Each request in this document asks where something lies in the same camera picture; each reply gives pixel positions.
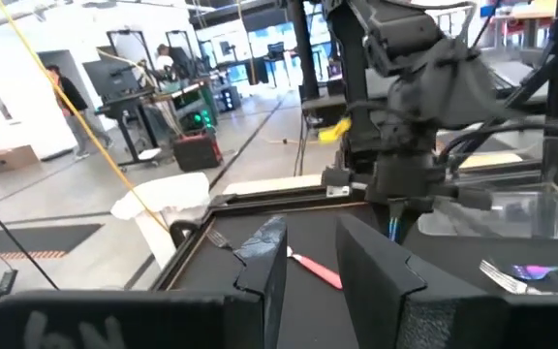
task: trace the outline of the cardboard box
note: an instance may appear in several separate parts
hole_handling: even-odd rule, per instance
[[[22,169],[39,162],[31,145],[0,150],[0,173]]]

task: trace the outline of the red-handled spoon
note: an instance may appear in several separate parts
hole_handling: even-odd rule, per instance
[[[302,266],[309,269],[309,271],[318,275],[322,280],[328,282],[334,288],[341,290],[341,279],[339,278],[339,275],[336,272],[329,270],[327,267],[320,265],[307,257],[293,253],[292,249],[289,246],[288,246],[288,258],[293,258],[295,261],[299,262]]]

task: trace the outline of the person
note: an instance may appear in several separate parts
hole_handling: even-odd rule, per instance
[[[171,68],[173,59],[170,57],[170,48],[160,44],[157,51],[159,56],[156,58],[156,69],[161,72],[166,70],[165,67]]]
[[[62,89],[66,97],[70,100],[73,107],[79,112],[83,120],[92,131],[94,136],[96,136],[99,140],[105,143],[105,148],[109,149],[113,145],[113,140],[107,133],[103,130],[96,127],[88,118],[87,118],[87,103],[81,97],[81,94],[78,92],[77,88],[73,84],[70,79],[64,77],[59,70],[59,67],[56,65],[49,65],[46,67],[48,71],[48,75],[57,85],[59,88]],[[77,160],[84,159],[89,156],[89,152],[87,152],[87,142],[89,141],[89,136],[87,136],[87,132],[77,117],[69,110],[66,106],[66,103],[59,98],[57,92],[55,92],[55,99],[57,100],[57,105],[64,113],[64,118],[70,127],[70,130],[75,135],[75,139],[77,140],[78,150],[76,153]]]

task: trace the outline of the doorway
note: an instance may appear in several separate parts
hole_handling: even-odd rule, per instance
[[[70,79],[70,81],[75,85],[78,92],[87,103],[87,118],[88,120],[93,123],[95,126],[100,128],[102,131],[105,131],[103,127],[103,123],[99,120],[98,116],[94,114],[94,110],[96,109],[92,103],[92,98],[83,83],[80,73],[77,69],[77,64],[75,63],[75,59],[70,54],[70,52],[66,50],[56,50],[56,51],[47,51],[47,52],[40,52],[38,53],[38,57],[43,62],[45,66],[48,65],[56,65],[59,67],[59,70],[63,76]]]

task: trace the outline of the yellow clamp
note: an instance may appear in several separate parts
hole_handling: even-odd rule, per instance
[[[318,133],[318,140],[320,143],[333,143],[348,132],[352,124],[350,118],[343,118],[335,126],[320,131]]]

